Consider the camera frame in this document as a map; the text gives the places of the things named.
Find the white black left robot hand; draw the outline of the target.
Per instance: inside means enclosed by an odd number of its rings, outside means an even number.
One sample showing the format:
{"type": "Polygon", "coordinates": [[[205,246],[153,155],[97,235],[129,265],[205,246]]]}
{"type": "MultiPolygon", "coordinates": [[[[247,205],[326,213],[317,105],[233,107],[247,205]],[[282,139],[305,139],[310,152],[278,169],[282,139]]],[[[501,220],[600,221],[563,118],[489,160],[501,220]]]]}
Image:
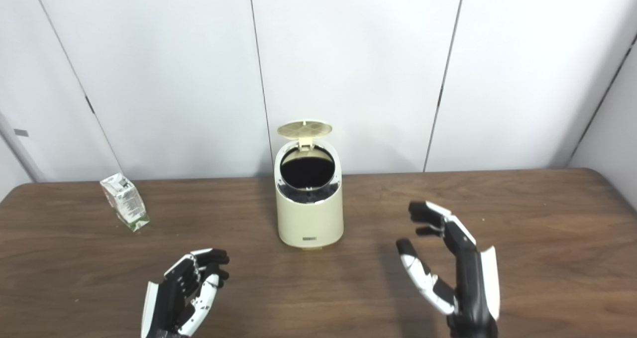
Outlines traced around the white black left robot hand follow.
{"type": "Polygon", "coordinates": [[[164,272],[160,283],[149,281],[142,312],[142,338],[191,338],[214,304],[229,273],[223,249],[191,251],[164,272]]]}

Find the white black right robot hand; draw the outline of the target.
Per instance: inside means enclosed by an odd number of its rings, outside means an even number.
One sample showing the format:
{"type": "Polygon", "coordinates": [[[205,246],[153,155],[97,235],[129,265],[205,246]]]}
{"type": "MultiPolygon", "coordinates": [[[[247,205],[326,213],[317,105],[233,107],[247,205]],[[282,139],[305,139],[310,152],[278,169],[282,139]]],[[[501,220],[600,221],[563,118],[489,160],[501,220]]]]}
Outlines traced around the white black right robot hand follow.
{"type": "Polygon", "coordinates": [[[424,299],[446,316],[453,338],[496,338],[499,335],[500,277],[495,247],[479,250],[470,231],[452,211],[430,201],[411,201],[411,221],[418,236],[434,235],[455,258],[455,287],[421,259],[407,238],[396,241],[401,263],[424,299]]]}

